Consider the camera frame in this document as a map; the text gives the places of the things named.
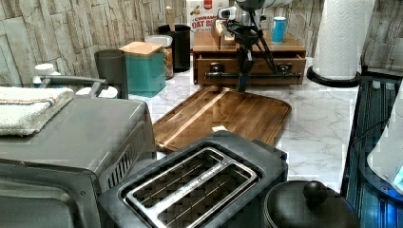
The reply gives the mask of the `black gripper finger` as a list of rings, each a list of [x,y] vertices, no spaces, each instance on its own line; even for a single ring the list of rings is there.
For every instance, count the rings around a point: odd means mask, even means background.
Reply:
[[[237,91],[238,92],[245,92],[246,88],[247,88],[247,83],[250,79],[250,73],[249,72],[238,72],[238,76],[239,76],[239,84],[238,84],[238,88]]]

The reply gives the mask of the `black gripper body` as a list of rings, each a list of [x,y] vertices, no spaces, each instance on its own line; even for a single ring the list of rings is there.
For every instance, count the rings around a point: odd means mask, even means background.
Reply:
[[[239,71],[251,71],[255,58],[253,57],[253,45],[259,42],[260,32],[255,26],[245,26],[236,21],[228,21],[225,28],[235,36],[235,42],[239,45],[237,49]]]

